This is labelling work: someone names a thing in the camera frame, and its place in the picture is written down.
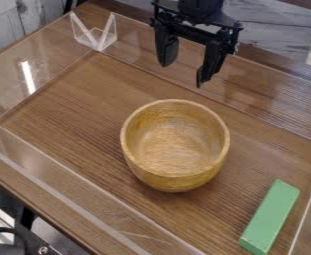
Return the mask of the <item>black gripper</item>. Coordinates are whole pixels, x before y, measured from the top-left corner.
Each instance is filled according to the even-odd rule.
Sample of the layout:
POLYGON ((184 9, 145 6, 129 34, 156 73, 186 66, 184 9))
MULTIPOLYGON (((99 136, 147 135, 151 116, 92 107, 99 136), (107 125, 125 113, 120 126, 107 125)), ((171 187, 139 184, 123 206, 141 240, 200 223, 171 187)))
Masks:
POLYGON ((219 72, 227 54, 236 51, 243 24, 223 12, 224 0, 152 0, 155 47, 167 67, 178 57, 179 38, 206 45, 203 65, 196 72, 200 88, 219 72))

